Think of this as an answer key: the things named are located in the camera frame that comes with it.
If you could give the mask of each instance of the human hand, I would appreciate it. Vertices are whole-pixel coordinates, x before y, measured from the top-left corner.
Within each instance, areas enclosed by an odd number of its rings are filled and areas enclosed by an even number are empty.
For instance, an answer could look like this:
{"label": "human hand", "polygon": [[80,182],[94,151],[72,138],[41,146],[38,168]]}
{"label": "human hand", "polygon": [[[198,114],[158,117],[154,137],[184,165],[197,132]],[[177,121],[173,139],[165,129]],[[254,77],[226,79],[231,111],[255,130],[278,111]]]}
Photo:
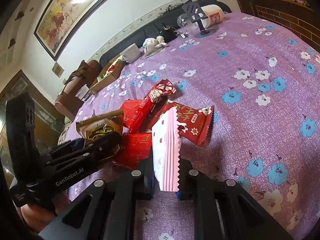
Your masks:
{"label": "human hand", "polygon": [[[56,195],[52,199],[52,202],[55,206],[56,214],[62,212],[71,203],[65,192]],[[21,214],[28,226],[37,232],[44,229],[44,227],[55,218],[52,212],[36,203],[29,203],[21,207]]]}

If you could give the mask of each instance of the black leather sofa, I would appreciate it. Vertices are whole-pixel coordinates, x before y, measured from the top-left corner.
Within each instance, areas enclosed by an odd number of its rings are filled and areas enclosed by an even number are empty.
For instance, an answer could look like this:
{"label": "black leather sofa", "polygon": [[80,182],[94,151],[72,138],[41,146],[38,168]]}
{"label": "black leather sofa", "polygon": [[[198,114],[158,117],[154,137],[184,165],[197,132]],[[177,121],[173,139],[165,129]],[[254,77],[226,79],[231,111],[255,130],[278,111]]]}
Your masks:
{"label": "black leather sofa", "polygon": [[[220,6],[223,11],[231,13],[228,5],[217,0],[198,0],[197,2],[200,6],[216,4]],[[113,59],[116,55],[118,55],[125,48],[129,47],[131,44],[135,43],[137,44],[138,48],[141,48],[146,38],[156,38],[159,35],[160,30],[162,29],[162,22],[164,22],[166,25],[174,27],[175,29],[179,29],[180,27],[177,24],[177,18],[183,13],[184,11],[181,7],[173,9],[172,11],[161,15],[157,19],[151,21],[150,23],[147,23],[140,29],[136,30],[134,33],[126,37],[123,41],[121,41],[119,44],[117,44],[101,56],[101,67],[103,68],[111,59]]]}

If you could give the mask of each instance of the brick wall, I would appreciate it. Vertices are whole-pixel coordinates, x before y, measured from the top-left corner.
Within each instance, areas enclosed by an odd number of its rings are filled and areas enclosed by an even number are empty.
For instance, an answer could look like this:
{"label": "brick wall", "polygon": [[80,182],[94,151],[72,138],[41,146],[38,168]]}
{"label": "brick wall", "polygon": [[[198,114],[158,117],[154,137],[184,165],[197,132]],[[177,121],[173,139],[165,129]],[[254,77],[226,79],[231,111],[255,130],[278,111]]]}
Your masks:
{"label": "brick wall", "polygon": [[279,24],[301,38],[320,53],[320,30],[292,15],[256,5],[259,17]]}

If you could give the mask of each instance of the gold snack wrapper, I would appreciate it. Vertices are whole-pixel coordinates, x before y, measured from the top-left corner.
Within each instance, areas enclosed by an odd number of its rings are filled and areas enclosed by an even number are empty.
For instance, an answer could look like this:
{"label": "gold snack wrapper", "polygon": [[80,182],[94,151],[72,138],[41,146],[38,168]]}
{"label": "gold snack wrapper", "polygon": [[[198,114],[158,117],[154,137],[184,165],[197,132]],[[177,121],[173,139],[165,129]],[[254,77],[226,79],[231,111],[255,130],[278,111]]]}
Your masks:
{"label": "gold snack wrapper", "polygon": [[122,135],[123,110],[116,110],[106,114],[94,116],[90,119],[77,122],[76,130],[85,139],[85,144],[92,143],[101,136],[113,131]]}

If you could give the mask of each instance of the framed painting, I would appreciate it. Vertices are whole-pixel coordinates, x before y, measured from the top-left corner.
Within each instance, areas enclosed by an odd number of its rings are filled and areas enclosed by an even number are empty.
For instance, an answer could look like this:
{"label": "framed painting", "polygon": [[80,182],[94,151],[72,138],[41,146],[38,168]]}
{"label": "framed painting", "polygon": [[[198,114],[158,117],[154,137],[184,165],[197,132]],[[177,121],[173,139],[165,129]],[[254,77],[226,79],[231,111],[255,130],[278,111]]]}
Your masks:
{"label": "framed painting", "polygon": [[77,28],[104,0],[50,0],[34,35],[57,61]]}

